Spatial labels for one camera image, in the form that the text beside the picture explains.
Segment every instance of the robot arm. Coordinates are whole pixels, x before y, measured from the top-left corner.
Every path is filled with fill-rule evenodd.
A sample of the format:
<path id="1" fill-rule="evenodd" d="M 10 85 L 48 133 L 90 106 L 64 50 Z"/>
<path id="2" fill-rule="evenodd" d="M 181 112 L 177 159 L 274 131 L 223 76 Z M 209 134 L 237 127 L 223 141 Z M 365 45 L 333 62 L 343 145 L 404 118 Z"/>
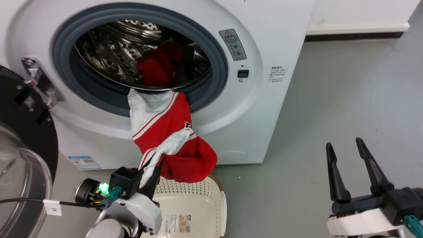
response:
<path id="1" fill-rule="evenodd" d="M 395 189 L 361 138 L 356 138 L 360 157 L 364 160 L 371 181 L 371 195 L 351 198 L 336 166 L 332 145 L 326 145 L 332 213 L 327 222 L 333 236 L 357 237 L 388 231 L 403 236 L 406 227 L 416 237 L 423 237 L 423 189 Z"/>
<path id="2" fill-rule="evenodd" d="M 153 195 L 162 165 L 163 161 L 141 189 L 138 187 L 142 169 L 121 167 L 111 174 L 109 184 L 90 178 L 84 180 L 76 191 L 75 201 L 81 204 L 104 204 L 104 207 L 98 208 L 101 214 L 87 238 L 119 238 L 122 233 L 137 238 L 143 232 L 156 235 L 162 225 L 162 213 L 159 203 L 153 201 Z"/>

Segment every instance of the baseboard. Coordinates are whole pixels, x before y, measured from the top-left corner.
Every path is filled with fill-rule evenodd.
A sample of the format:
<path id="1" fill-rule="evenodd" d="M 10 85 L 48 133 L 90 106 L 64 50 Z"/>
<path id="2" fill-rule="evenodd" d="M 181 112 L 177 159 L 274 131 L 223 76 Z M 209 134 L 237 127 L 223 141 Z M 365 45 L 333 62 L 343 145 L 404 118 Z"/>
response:
<path id="1" fill-rule="evenodd" d="M 410 28 L 408 22 L 395 25 L 310 25 L 306 42 L 364 39 L 395 39 Z"/>
<path id="2" fill-rule="evenodd" d="M 331 34 L 331 35 L 307 35 L 305 42 L 326 42 L 326 41 L 351 41 L 369 39 L 397 39 L 404 32 L 375 32 L 375 33 L 351 33 L 351 34 Z"/>

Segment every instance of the gray floor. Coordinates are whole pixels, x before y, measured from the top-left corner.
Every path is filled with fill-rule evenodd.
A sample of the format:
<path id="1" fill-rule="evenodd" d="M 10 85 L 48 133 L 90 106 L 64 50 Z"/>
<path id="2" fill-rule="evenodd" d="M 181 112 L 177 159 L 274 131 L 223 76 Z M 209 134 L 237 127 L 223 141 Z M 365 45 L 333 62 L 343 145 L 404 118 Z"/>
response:
<path id="1" fill-rule="evenodd" d="M 305 43 L 261 165 L 214 171 L 228 199 L 226 237 L 330 237 L 325 144 L 352 196 L 370 193 L 355 137 L 398 188 L 423 187 L 423 4 L 398 40 Z M 53 198 L 72 200 L 86 177 L 60 157 Z M 97 212 L 63 207 L 38 237 L 84 237 Z"/>

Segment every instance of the white wall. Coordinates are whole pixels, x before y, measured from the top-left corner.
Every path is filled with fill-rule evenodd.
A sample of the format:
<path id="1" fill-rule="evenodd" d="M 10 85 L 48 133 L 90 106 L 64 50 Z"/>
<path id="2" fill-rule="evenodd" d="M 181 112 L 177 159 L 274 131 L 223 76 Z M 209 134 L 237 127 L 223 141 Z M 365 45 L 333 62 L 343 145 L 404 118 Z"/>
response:
<path id="1" fill-rule="evenodd" d="M 420 0 L 316 0 L 308 35 L 407 31 Z"/>

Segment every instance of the laundry basket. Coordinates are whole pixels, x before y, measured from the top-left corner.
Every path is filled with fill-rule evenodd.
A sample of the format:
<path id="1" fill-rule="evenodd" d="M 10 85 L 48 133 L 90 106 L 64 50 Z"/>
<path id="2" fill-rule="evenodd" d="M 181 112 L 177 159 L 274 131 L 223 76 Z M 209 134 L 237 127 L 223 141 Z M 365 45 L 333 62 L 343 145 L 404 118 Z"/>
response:
<path id="1" fill-rule="evenodd" d="M 161 177 L 153 200 L 162 211 L 162 227 L 153 237 L 219 238 L 225 234 L 226 196 L 212 175 L 198 183 Z"/>

